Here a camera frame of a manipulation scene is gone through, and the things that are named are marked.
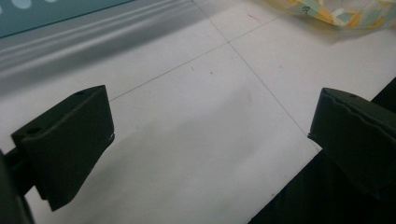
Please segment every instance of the white tabletop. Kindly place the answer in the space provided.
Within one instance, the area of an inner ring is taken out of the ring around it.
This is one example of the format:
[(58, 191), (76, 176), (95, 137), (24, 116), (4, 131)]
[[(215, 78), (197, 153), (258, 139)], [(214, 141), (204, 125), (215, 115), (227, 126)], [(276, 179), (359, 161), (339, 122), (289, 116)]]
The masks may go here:
[(248, 223), (318, 153), (321, 88), (371, 100), (396, 30), (342, 30), (265, 0), (137, 0), (0, 39), (0, 148), (68, 95), (106, 85), (116, 140), (36, 223)]

